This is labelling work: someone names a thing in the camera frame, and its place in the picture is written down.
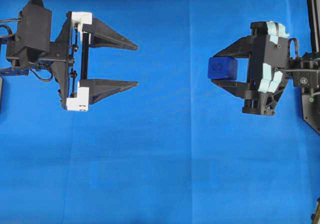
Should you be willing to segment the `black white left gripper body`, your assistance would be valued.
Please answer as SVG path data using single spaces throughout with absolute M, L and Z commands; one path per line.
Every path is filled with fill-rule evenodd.
M 9 22 L 20 22 L 20 17 L 5 20 Z M 7 33 L 4 36 L 6 45 L 5 58 L 11 66 L 5 68 L 5 76 L 27 76 L 29 73 L 36 75 L 40 71 L 47 71 L 49 78 L 39 77 L 43 82 L 55 80 L 59 85 L 58 95 L 61 107 L 67 111 L 86 112 L 89 109 L 89 88 L 80 87 L 76 81 L 77 72 L 74 69 L 74 54 L 78 50 L 78 42 L 82 42 L 81 77 L 85 77 L 88 63 L 88 49 L 90 34 L 83 31 L 84 24 L 92 24 L 93 15 L 90 12 L 72 12 L 66 14 L 66 21 L 55 41 L 49 43 L 49 52 L 42 53 L 38 60 L 32 64 L 30 69 L 23 69 L 19 64 L 19 57 L 14 52 L 16 32 L 5 25 Z

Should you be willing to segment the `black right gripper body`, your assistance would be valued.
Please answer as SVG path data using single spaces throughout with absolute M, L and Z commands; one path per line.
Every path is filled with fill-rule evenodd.
M 283 24 L 275 21 L 253 22 L 250 28 L 254 39 L 248 80 L 253 89 L 253 100 L 244 101 L 242 112 L 273 116 L 288 83 L 281 70 L 289 67 L 289 34 Z

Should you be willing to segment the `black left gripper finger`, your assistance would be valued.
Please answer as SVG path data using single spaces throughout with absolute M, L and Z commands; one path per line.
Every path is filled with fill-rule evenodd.
M 136 51 L 138 46 L 126 37 L 114 31 L 98 18 L 92 19 L 92 24 L 84 24 L 82 31 L 89 33 L 90 48 L 116 48 Z
M 137 87 L 137 81 L 110 80 L 110 79 L 81 79 L 80 87 L 89 88 L 88 103 L 93 105 L 100 100 L 114 94 Z

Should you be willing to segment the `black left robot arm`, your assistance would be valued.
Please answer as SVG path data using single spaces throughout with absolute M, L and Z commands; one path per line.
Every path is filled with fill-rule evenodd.
M 62 30 L 55 41 L 50 40 L 52 12 L 28 4 L 16 18 L 13 33 L 6 21 L 1 27 L 8 34 L 0 38 L 6 45 L 5 58 L 11 66 L 0 70 L 1 76 L 27 76 L 41 70 L 59 84 L 61 107 L 67 111 L 86 112 L 90 105 L 136 87 L 136 81 L 88 78 L 90 48 L 116 48 L 136 51 L 138 46 L 112 28 L 94 18 L 90 12 L 66 14 Z

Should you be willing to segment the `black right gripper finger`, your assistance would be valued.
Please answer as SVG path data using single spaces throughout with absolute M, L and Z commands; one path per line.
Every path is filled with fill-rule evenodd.
M 248 35 L 239 38 L 225 49 L 219 51 L 217 57 L 233 57 L 233 58 L 248 58 L 253 50 L 253 42 L 255 36 Z
M 247 82 L 239 82 L 225 79 L 212 79 L 211 82 L 216 86 L 223 88 L 235 97 L 239 97 L 241 99 L 250 99 L 250 84 Z

